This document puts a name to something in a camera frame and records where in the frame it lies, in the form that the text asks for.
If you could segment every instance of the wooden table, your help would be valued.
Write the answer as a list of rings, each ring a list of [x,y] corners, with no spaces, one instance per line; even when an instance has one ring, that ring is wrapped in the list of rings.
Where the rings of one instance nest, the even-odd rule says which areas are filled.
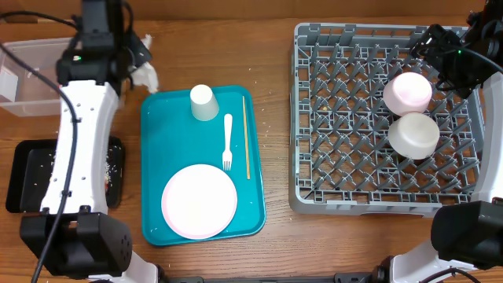
[[[408,252],[428,239],[431,220],[412,215],[360,217],[298,215],[288,205],[289,52],[293,30],[302,21],[375,24],[464,24],[461,17],[339,18],[313,20],[206,20],[137,22],[135,30],[153,36],[153,65],[162,90],[242,85],[253,96],[262,156],[267,222],[252,237],[155,248],[141,234],[140,113],[147,94],[127,93],[112,134],[127,149],[123,199],[112,217],[129,225],[134,250],[160,264],[169,276],[316,276],[371,271],[388,255]],[[56,24],[1,24],[3,42],[72,35]],[[3,207],[13,153],[25,139],[55,138],[59,117],[18,118],[0,110],[0,282],[28,282],[36,258],[19,237],[20,214]],[[503,270],[477,272],[499,282]],[[41,282],[67,282],[46,271]]]

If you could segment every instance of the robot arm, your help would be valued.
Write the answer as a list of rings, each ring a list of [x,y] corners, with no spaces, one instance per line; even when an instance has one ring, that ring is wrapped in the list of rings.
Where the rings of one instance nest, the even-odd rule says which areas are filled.
[[[46,235],[57,225],[57,240],[49,245],[43,262],[52,275],[160,283],[166,281],[162,268],[134,253],[129,228],[106,215],[105,157],[121,86],[131,72],[152,58],[133,33],[131,11],[130,26],[124,31],[123,4],[120,0],[83,0],[83,17],[75,21],[78,32],[57,62],[58,82],[78,120],[70,192],[61,220],[55,222],[73,142],[72,115],[61,100],[56,158],[42,214],[23,217],[20,235],[40,257]],[[78,42],[81,49],[76,49]]]
[[[484,83],[486,101],[486,125],[484,150],[479,181],[472,194],[472,201],[488,203],[503,200],[503,75],[492,75]]]
[[[431,245],[431,241],[425,241],[412,251],[403,255],[397,255],[391,260],[390,277],[391,283],[421,282],[426,277],[440,271],[456,267],[464,271],[477,270],[470,263],[457,260],[439,259],[439,253]],[[431,283],[436,283],[450,277],[451,274],[443,275]]]

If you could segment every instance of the white paper cup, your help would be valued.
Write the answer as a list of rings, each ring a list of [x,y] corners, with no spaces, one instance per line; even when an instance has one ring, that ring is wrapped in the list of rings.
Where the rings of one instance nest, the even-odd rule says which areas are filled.
[[[218,114],[218,102],[209,86],[197,85],[190,91],[190,108],[199,121],[209,121]]]

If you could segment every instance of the white plate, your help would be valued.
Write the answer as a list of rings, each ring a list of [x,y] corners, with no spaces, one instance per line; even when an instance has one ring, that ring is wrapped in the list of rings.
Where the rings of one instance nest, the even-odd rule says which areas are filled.
[[[222,232],[237,207],[236,187],[217,167],[197,164],[178,171],[161,200],[164,220],[178,235],[201,240]]]

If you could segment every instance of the pink bowl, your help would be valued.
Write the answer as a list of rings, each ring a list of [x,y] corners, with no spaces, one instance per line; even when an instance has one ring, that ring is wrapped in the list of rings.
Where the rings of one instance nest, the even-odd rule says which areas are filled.
[[[406,72],[392,79],[384,87],[383,99],[396,115],[423,113],[430,103],[431,90],[431,84],[422,75]]]
[[[161,200],[168,226],[192,240],[222,232],[233,219],[236,207],[233,181],[224,171],[205,164],[177,172],[166,184]]]

